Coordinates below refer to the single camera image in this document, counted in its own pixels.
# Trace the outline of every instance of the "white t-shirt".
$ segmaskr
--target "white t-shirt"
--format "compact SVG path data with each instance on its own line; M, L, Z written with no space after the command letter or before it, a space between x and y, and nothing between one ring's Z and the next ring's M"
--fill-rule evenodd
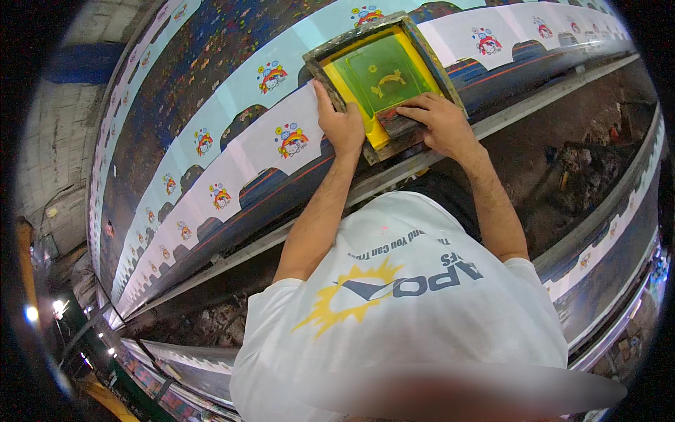
M307 374L392 363L567 368L568 345L529 261L501 263L435 201L391 192L342 222L309 280L248 299L230 392L247 422L328 422L298 402Z

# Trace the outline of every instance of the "left hand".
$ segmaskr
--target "left hand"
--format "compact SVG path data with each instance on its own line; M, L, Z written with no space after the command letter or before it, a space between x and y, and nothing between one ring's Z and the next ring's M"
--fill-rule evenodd
M358 156L366 138L366 128L356 103L347 103L347 112L338 113L321 82L313 80L319 103L319 127L326 133L335 157Z

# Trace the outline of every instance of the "light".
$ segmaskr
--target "light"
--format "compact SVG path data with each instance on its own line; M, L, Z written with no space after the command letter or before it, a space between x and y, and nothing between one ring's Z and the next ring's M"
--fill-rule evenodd
M26 318L28 318L29 321L35 322L38 320L38 310L35 309L35 307L28 307L26 308Z

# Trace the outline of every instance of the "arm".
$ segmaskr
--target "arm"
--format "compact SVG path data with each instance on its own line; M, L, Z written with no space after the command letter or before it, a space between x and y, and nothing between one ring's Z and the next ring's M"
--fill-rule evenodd
M314 81L314 87L319 126L335 149L335 160L288 234L273 283L285 278L307 281L333 246L365 139L358 106L350 103L346 113L337 113L323 85Z
M487 150L476 139L459 107L433 93L424 93L402 105L396 109L400 115L427 125L425 144L457 161L466 172L485 248L501 262L514 257L529 260L520 220Z

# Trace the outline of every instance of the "screen printing frame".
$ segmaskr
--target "screen printing frame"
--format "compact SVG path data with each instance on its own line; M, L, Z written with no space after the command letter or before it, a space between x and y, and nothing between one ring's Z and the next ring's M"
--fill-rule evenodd
M417 25L415 25L412 19L410 19L403 11L396 12L385 16L382 19L363 24L349 32L345 32L302 56L307 70L312 74L314 79L321 82L328 91L328 95L331 98L335 110L345 112L346 102L335 87L331 78L326 74L321 62L361 40L379 34L392 27L398 27L403 31L414 47L414 50L419 54L419 57L426 65L427 70L431 73L431 77L438 85L441 93L445 98L459 106L459 108L462 109L462 112L464 112L464 115L468 118L462 99L457 94L457 91L450 81L450 77L448 77L446 70L441 65L440 60L438 60L438 57L417 28ZM405 133L401 136L389 139L389 142L377 151L370 142L364 142L363 155L372 165L384 161L420 141L421 140L417 138L414 133Z

